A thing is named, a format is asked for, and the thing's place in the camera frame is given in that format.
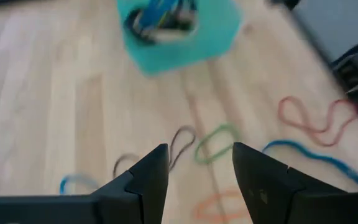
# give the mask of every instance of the wooden floor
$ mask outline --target wooden floor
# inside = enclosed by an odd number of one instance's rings
[[[285,11],[253,0],[240,6],[246,28],[227,55],[157,78],[145,78],[126,54],[113,0],[1,6],[0,195],[55,195],[62,177],[72,173],[105,184],[122,153],[144,156],[169,143],[186,124],[200,138],[222,123],[233,123],[242,142],[256,149],[291,138],[358,170],[358,120],[334,147],[319,147],[279,122],[277,105],[285,96],[302,99],[313,123],[322,126],[330,102],[344,95]],[[335,113],[338,127],[349,110],[340,107]],[[293,108],[287,114],[299,120]],[[336,131],[323,138],[333,138]],[[182,136],[177,147],[188,138]],[[222,135],[203,153],[231,141]],[[191,150],[170,174],[163,223],[212,223],[194,218],[196,204],[217,192],[238,190],[230,153],[201,166]],[[336,187],[358,191],[335,168],[294,150],[280,147],[270,155]],[[245,209],[242,199],[234,197],[208,211],[227,215]]]

